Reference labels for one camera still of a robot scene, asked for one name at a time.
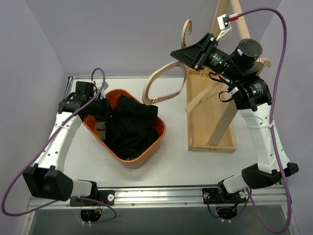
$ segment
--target screw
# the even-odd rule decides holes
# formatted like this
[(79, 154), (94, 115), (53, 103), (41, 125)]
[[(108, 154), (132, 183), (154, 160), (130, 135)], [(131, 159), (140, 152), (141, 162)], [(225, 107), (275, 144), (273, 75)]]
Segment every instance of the screw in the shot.
[(246, 197), (246, 194), (242, 191), (239, 192), (239, 196), (240, 198), (245, 198)]
[(203, 198), (204, 198), (204, 199), (209, 199), (209, 198), (210, 198), (210, 194), (209, 194), (208, 192), (205, 192), (205, 193), (203, 194)]
[(109, 194), (108, 195), (108, 201), (112, 202), (114, 200), (114, 195), (113, 194)]

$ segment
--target metal plate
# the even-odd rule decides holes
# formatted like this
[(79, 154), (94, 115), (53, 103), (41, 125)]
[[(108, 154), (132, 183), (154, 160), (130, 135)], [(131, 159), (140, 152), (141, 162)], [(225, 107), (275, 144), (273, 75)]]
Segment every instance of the metal plate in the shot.
[[(114, 200), (111, 202), (108, 200), (109, 195), (113, 195), (115, 197), (115, 191), (114, 190), (100, 190), (98, 193), (99, 193), (99, 197), (97, 199), (98, 201), (103, 202), (109, 206), (114, 205)], [(80, 200), (79, 198), (71, 199), (69, 202), (69, 205), (71, 207), (98, 206), (97, 203), (89, 202), (89, 201), (83, 201), (83, 200)]]
[(218, 188), (203, 188), (202, 189), (202, 199), (203, 203), (207, 204), (207, 198), (204, 196), (205, 193), (209, 193), (209, 204), (235, 204), (235, 198), (239, 198), (239, 203), (245, 203), (246, 198), (241, 198), (239, 193), (238, 195), (234, 196), (231, 200), (225, 202), (222, 197), (218, 195)]

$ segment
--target white table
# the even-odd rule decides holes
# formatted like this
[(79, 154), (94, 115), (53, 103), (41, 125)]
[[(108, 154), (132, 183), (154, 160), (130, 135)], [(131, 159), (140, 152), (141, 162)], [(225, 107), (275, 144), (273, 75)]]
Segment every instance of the white table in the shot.
[[(125, 89), (141, 100), (148, 77), (109, 77), (109, 90)], [(74, 91), (73, 79), (70, 91)], [(152, 85), (150, 97), (178, 90), (182, 78), (166, 77)], [(166, 124), (161, 148), (140, 168), (127, 169), (81, 126), (69, 149), (64, 173), (72, 179), (96, 181), (99, 187), (165, 187), (216, 185), (256, 162), (256, 152), (245, 120), (234, 118), (237, 150), (234, 153), (193, 152), (187, 149), (186, 92), (156, 104)]]

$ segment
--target wooden post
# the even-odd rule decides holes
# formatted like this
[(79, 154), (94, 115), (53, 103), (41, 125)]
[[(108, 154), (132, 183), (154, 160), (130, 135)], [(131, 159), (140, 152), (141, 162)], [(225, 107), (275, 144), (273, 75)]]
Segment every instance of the wooden post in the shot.
[[(214, 37), (217, 37), (220, 33), (220, 27), (217, 23), (217, 17), (225, 14), (228, 8), (229, 0), (219, 0), (217, 3), (215, 15), (214, 15), (214, 21), (211, 28), (211, 33), (214, 35)], [(201, 77), (208, 77), (209, 76), (209, 68), (205, 67), (203, 70), (200, 71)]]
[(225, 111), (221, 115), (218, 123), (216, 124), (213, 134), (209, 142), (207, 143), (208, 145), (216, 146), (219, 144), (227, 128), (233, 121), (236, 113), (237, 113), (236, 104), (232, 100), (227, 104)]
[[(239, 0), (230, 0), (231, 6), (233, 8), (234, 13), (242, 13), (242, 9), (240, 7)], [(237, 26), (240, 34), (240, 38), (250, 38), (250, 34), (248, 31), (248, 27), (246, 25), (246, 21), (244, 17), (240, 17), (237, 21)], [(233, 121), (235, 115), (237, 113), (236, 104), (234, 101), (231, 101), (227, 104), (223, 114), (221, 115), (217, 125), (215, 126), (215, 129), (213, 131), (213, 134), (211, 138), (208, 141), (208, 145), (216, 146), (221, 141), (223, 135), (225, 134), (225, 131)]]

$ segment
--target black cloth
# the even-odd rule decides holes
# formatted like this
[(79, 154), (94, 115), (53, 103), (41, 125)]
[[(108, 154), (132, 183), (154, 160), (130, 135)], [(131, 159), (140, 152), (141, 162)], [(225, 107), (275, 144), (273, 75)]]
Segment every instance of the black cloth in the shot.
[(157, 139), (152, 127), (157, 120), (157, 106), (140, 104), (121, 95), (106, 122), (104, 143), (121, 159), (139, 157)]

